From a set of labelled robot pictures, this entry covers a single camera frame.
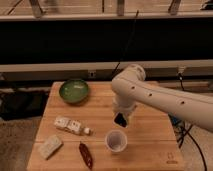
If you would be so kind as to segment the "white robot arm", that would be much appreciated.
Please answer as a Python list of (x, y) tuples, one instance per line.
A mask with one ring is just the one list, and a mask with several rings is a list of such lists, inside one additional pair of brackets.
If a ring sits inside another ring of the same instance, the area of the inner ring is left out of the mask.
[(131, 64), (111, 82), (114, 121), (126, 127), (130, 115), (140, 102), (213, 132), (213, 97), (149, 84), (138, 64)]

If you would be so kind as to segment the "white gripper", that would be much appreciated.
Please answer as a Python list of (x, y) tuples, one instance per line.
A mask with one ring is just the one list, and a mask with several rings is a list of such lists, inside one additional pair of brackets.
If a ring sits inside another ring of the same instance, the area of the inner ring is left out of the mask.
[(121, 113), (124, 115), (126, 121), (129, 120), (130, 115), (136, 109), (136, 103), (134, 101), (114, 99), (112, 104), (113, 104), (114, 118), (118, 113)]

